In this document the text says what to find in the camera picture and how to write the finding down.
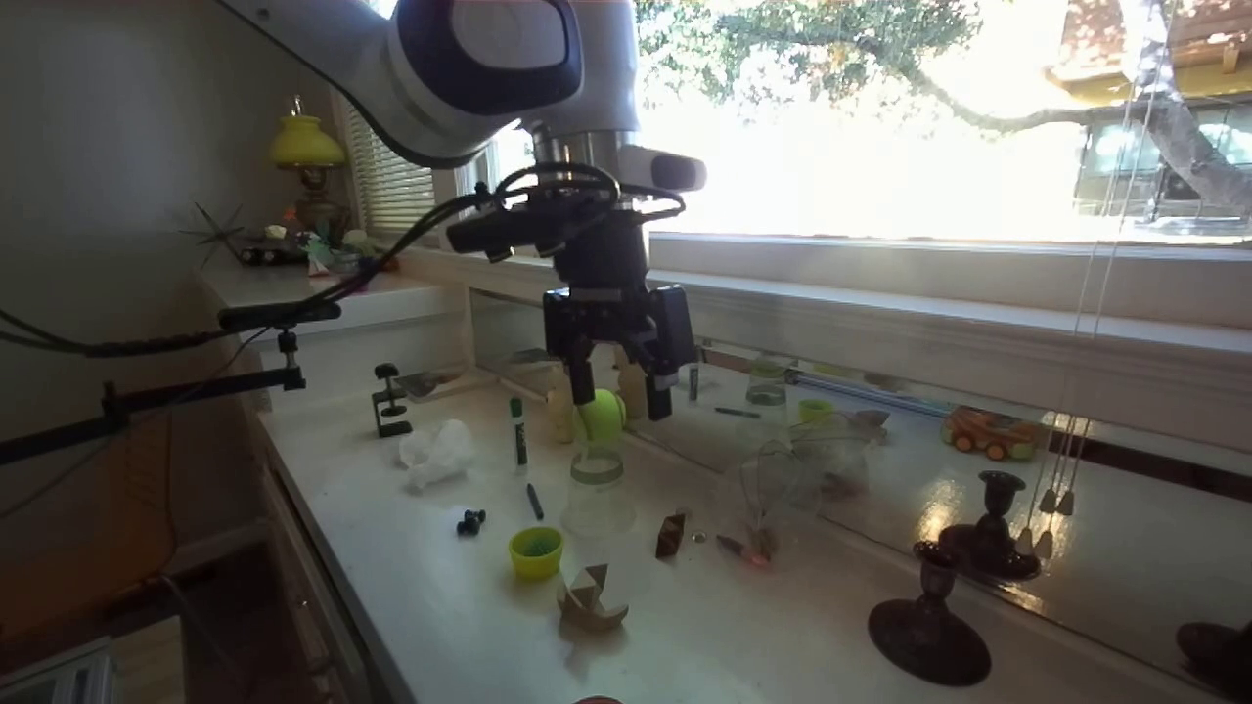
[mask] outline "small object on counter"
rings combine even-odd
[[[380,365],[380,366],[376,366],[376,378],[384,378],[384,392],[371,392],[371,410],[376,410],[376,430],[380,430],[380,436],[394,436],[394,435],[414,430],[411,422],[394,419],[394,413],[406,410],[406,405],[398,402],[394,375],[398,375],[394,365]]]
[[[561,572],[565,534],[550,522],[526,528],[508,539],[508,561],[518,582],[544,582]]]
[[[775,556],[778,556],[778,533],[775,528],[753,528],[747,533],[747,560],[757,561],[757,568],[773,568],[775,561]]]
[[[773,528],[757,528],[747,539],[736,534],[718,534],[718,548],[724,548],[727,556],[753,561],[753,568],[773,568],[778,556],[778,534]]]
[[[731,534],[718,534],[718,548],[731,552],[736,560],[743,560],[743,544]]]
[[[469,507],[462,520],[457,520],[457,534],[478,534],[478,528],[487,522],[487,513],[478,507]]]
[[[868,637],[887,660],[923,680],[951,687],[980,683],[990,674],[990,650],[980,628],[946,610],[960,560],[938,544],[917,544],[917,556],[923,595],[872,604]]]
[[[675,513],[675,516],[662,520],[659,560],[675,560],[677,556],[687,528],[689,528],[689,513]]]
[[[550,513],[534,482],[526,482],[526,495],[534,501],[534,516],[544,520]]]
[[[508,400],[508,419],[514,419],[518,474],[526,475],[526,501],[534,504],[534,516],[544,520],[544,501],[541,501],[538,484],[530,482],[526,402],[521,402],[521,393]]]
[[[611,633],[624,628],[631,604],[608,610],[602,582],[611,577],[608,561],[597,561],[577,573],[577,582],[561,595],[561,620],[581,624],[585,633]]]
[[[435,484],[457,482],[475,469],[475,435],[462,419],[438,430],[424,426],[394,447],[398,466],[411,474],[406,490],[427,494]]]
[[[944,426],[946,447],[960,454],[987,454],[990,460],[1031,460],[1048,430],[983,405],[960,405]]]

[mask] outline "wall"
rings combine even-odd
[[[6,0],[0,93],[0,308],[78,341],[203,328],[195,208],[267,224],[293,194],[293,181],[267,165],[290,93],[331,112],[304,65],[211,0]],[[0,436],[97,413],[106,378],[183,381],[217,354],[95,365],[0,345]],[[252,520],[252,456],[230,402],[152,419],[174,436],[157,466],[178,469],[181,539]],[[6,466],[0,516],[84,451]],[[95,534],[106,528],[97,504],[102,460],[7,516],[0,561]]]

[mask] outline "window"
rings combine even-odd
[[[1122,109],[1117,0],[714,2],[640,0],[659,142],[710,157],[675,230],[1015,243],[1245,243],[1245,212],[1189,199]],[[1177,84],[1234,169],[1252,116],[1252,2],[1176,6]]]
[[[357,112],[353,102],[336,93],[336,121],[353,157],[353,189],[359,202],[359,219],[376,237],[394,237],[421,215],[427,215],[435,199],[435,172],[394,157],[371,126]]]

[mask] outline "black stand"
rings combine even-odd
[[[1026,484],[1015,474],[980,474],[987,484],[987,516],[980,522],[951,522],[938,533],[944,552],[960,560],[964,572],[980,577],[1032,577],[1041,573],[1041,560],[1018,552],[1011,534],[1015,494]]]
[[[1203,680],[1234,701],[1252,701],[1252,620],[1245,628],[1185,620],[1176,637]]]
[[[278,349],[286,354],[286,366],[274,366],[274,371],[225,375],[225,378],[152,387],[152,392],[134,392],[134,393],[119,393],[119,387],[106,381],[102,419],[88,419],[88,422],[72,422],[72,426],[55,426],[55,430],[0,441],[0,466],[55,454],[65,447],[95,441],[106,435],[123,435],[128,426],[128,413],[139,413],[139,410],[181,405],[181,402],[200,402],[200,400],[220,400],[220,393],[264,392],[264,387],[286,387],[286,392],[304,387],[304,375],[293,365],[298,337],[290,328],[278,331]]]
[[[955,556],[938,544],[917,544],[923,595],[917,602],[882,602],[868,612],[872,644],[900,670],[934,683],[980,683],[990,674],[987,640],[946,610]]]
[[[376,410],[380,436],[394,436],[394,435],[411,435],[414,430],[411,422],[394,419],[394,413],[402,413],[402,402],[398,402],[398,392],[394,392],[394,375],[398,375],[394,365],[380,365],[376,366],[376,378],[384,378],[384,392],[371,392],[371,410]]]

